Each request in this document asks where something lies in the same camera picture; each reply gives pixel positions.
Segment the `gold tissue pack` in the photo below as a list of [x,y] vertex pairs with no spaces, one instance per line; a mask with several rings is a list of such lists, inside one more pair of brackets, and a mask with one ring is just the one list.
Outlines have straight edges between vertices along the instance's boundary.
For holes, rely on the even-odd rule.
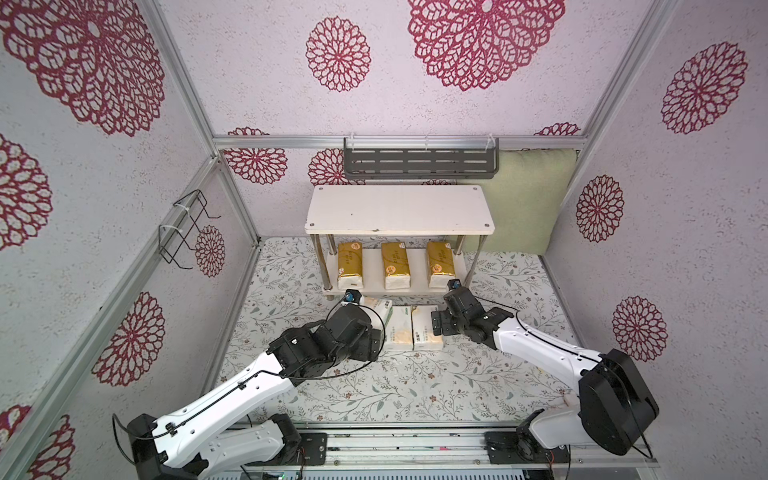
[[453,250],[448,242],[431,241],[426,247],[427,280],[432,289],[444,288],[456,278]]
[[340,289],[364,287],[363,247],[358,241],[338,246],[337,282]]
[[384,287],[386,290],[405,290],[411,287],[411,270],[407,249],[403,242],[381,245]]

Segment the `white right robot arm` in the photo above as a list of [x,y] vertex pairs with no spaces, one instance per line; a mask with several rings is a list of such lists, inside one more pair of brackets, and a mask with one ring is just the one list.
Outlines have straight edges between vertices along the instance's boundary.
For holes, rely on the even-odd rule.
[[463,335],[546,371],[576,395],[573,405],[539,409],[516,427],[513,448],[533,462],[559,447],[595,444],[623,456],[659,416],[659,406],[625,352],[586,349],[545,334],[501,304],[487,310],[458,280],[448,283],[446,308],[431,315],[433,333]]

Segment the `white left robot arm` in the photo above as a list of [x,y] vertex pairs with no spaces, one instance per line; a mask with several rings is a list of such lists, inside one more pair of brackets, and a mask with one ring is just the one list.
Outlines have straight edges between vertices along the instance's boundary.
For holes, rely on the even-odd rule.
[[303,383],[332,378],[345,360],[367,367],[378,359],[386,333],[374,309],[343,303],[316,322],[285,330],[244,370],[219,387],[155,418],[142,414],[123,426],[128,460],[141,479],[206,479],[250,463],[280,465],[300,459],[301,435],[286,414],[237,429],[257,407]]

